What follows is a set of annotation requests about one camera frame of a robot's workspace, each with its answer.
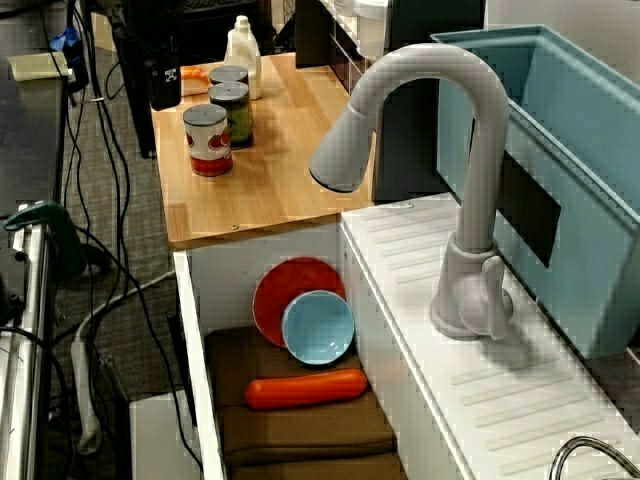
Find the brown cloth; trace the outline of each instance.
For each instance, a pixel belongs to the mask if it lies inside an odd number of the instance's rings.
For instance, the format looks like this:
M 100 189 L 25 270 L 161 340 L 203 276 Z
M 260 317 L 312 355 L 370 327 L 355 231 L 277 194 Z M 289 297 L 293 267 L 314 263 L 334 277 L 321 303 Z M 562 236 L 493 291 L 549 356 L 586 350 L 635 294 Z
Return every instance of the brown cloth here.
M 206 339 L 225 462 L 232 467 L 339 459 L 394 451 L 394 433 L 375 395 L 323 405 L 257 412 L 244 392 L 257 378 L 359 368 L 354 352 L 333 367 L 305 368 L 255 328 L 224 330 Z
M 238 467 L 231 480 L 407 480 L 397 455 Z

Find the wooden shelf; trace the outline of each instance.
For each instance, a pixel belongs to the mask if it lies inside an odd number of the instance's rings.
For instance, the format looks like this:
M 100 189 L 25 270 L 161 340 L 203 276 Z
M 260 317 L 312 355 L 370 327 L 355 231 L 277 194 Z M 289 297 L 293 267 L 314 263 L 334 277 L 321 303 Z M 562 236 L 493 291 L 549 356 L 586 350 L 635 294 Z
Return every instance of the wooden shelf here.
M 206 94 L 193 95 L 152 112 L 174 250 L 335 221 L 341 212 L 372 205 L 371 160 L 351 194 L 325 190 L 309 174 L 311 155 L 349 101 L 330 67 L 296 70 L 294 54 L 263 57 L 262 97 L 252 102 L 254 144 L 234 150 L 233 169 L 213 178 L 191 171 L 182 120 L 187 108 L 208 101 Z
M 356 47 L 360 46 L 358 41 L 358 17 L 344 17 L 342 15 L 338 15 L 335 7 L 329 3 L 328 0 L 320 0 L 320 2 L 325 6 L 325 8 L 329 11 L 331 16 L 338 22 L 338 25 L 342 27 L 342 29 L 349 35 L 349 38 L 356 44 Z

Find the orange toy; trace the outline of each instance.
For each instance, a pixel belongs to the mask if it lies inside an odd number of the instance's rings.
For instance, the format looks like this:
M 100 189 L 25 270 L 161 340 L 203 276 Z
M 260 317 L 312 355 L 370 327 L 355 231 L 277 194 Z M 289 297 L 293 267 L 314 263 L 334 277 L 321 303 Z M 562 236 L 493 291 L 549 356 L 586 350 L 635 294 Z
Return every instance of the orange toy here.
M 198 67 L 180 67 L 182 96 L 199 95 L 209 91 L 209 75 Z
M 271 410 L 359 396 L 367 377 L 354 368 L 302 377 L 254 380 L 245 397 L 254 410 Z

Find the blue bin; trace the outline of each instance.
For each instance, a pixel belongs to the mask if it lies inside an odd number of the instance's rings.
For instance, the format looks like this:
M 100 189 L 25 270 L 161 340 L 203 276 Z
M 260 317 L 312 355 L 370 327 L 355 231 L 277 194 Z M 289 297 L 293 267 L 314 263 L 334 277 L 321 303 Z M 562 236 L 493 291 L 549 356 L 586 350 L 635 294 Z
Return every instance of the blue bin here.
M 640 88 L 544 26 L 432 37 L 498 74 L 506 154 L 558 207 L 546 261 L 498 213 L 500 250 L 583 357 L 622 352 L 640 325 Z M 461 197 L 473 107 L 441 82 L 438 115 L 438 171 Z

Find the faucet spout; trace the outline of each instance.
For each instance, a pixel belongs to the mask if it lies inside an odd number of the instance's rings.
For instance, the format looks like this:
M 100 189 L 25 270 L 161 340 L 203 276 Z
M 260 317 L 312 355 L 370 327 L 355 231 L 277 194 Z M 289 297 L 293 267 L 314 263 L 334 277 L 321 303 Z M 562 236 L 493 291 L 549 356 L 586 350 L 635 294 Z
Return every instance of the faucet spout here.
M 612 460 L 620 465 L 625 471 L 631 475 L 632 478 L 640 478 L 640 469 L 636 467 L 631 460 L 625 457 L 618 450 L 613 448 L 608 443 L 603 442 L 602 440 L 598 440 L 593 437 L 574 437 L 571 440 L 568 440 L 553 459 L 553 463 L 551 464 L 551 471 L 549 472 L 549 480 L 560 480 L 560 476 L 562 475 L 562 467 L 564 466 L 564 462 L 567 461 L 571 452 L 573 452 L 576 448 L 579 447 L 589 447 L 599 452 L 604 453 Z
M 391 92 L 407 82 L 425 78 L 455 83 L 473 104 L 476 127 L 455 242 L 465 252 L 486 252 L 493 243 L 498 181 L 509 119 L 508 100 L 494 71 L 462 48 L 440 44 L 410 45 L 373 64 L 358 81 L 342 117 L 312 157 L 311 174 L 332 190 L 347 192 L 358 188 L 364 177 L 369 150 L 368 144 L 362 145 L 354 158 L 354 143 L 364 143 L 367 136 L 362 131 L 371 130 L 375 115 Z M 326 161 L 325 155 L 330 155 L 327 158 L 332 160 Z M 343 162 L 353 167 L 345 169 L 341 165 Z

